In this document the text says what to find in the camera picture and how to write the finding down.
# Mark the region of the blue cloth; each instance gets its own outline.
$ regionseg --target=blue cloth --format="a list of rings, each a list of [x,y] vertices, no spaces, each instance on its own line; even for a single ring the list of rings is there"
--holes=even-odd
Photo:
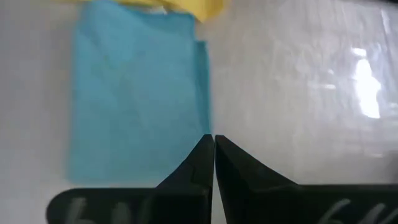
[[[156,186],[210,133],[208,59],[195,19],[93,1],[74,38],[68,178]]]

